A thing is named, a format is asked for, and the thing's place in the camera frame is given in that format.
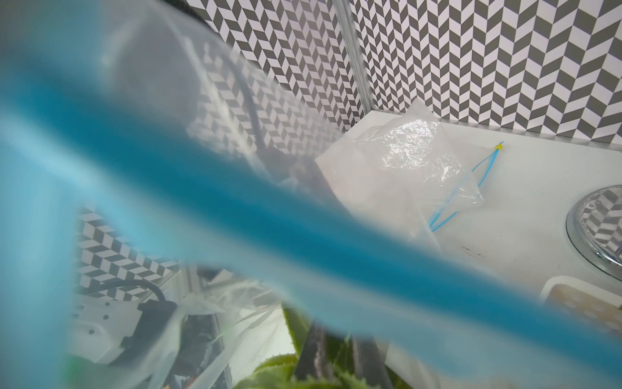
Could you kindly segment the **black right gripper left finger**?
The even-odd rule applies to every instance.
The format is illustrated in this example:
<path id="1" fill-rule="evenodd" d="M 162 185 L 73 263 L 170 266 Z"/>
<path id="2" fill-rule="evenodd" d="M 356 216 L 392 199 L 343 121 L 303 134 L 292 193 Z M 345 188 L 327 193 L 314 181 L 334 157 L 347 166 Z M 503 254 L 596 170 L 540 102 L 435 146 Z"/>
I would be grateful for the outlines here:
<path id="1" fill-rule="evenodd" d="M 309 329 L 293 371 L 293 379 L 296 381 L 333 379 L 333 370 L 327 359 L 327 332 L 317 322 L 313 322 Z"/>

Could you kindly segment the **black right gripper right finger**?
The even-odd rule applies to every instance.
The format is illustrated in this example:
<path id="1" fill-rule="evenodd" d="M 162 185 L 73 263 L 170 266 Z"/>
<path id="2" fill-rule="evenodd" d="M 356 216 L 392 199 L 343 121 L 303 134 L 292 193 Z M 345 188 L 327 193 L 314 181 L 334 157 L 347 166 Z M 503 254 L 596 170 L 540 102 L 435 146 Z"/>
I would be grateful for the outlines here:
<path id="1" fill-rule="evenodd" d="M 366 381 L 369 387 L 393 389 L 394 386 L 375 341 L 353 337 L 351 343 L 356 377 Z"/>

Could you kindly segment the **clear zip-top bag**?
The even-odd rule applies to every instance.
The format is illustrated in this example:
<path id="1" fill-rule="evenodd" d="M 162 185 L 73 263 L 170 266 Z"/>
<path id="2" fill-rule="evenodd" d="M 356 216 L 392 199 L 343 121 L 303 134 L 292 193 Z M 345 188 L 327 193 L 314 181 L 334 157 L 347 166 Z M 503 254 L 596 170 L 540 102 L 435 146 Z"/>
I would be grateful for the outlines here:
<path id="1" fill-rule="evenodd" d="M 62 387 L 84 199 L 235 275 L 215 311 L 291 303 L 468 384 L 620 387 L 618 340 L 351 214 L 317 163 L 342 138 L 162 1 L 2 2 L 2 387 Z"/>
<path id="2" fill-rule="evenodd" d="M 480 188 L 502 149 L 450 139 L 417 100 L 403 116 L 344 136 L 317 163 L 355 217 L 435 250 L 435 232 L 483 204 Z"/>

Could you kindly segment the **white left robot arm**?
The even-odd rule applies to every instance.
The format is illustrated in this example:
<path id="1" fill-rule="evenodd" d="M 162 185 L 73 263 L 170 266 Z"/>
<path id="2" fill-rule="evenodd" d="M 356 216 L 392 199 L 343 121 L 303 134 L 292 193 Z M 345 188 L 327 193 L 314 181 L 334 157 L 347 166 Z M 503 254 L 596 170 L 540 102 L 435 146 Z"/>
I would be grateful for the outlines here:
<path id="1" fill-rule="evenodd" d="M 115 281 L 79 297 L 64 388 L 188 388 L 225 350 L 207 282 L 176 274 L 160 286 Z"/>

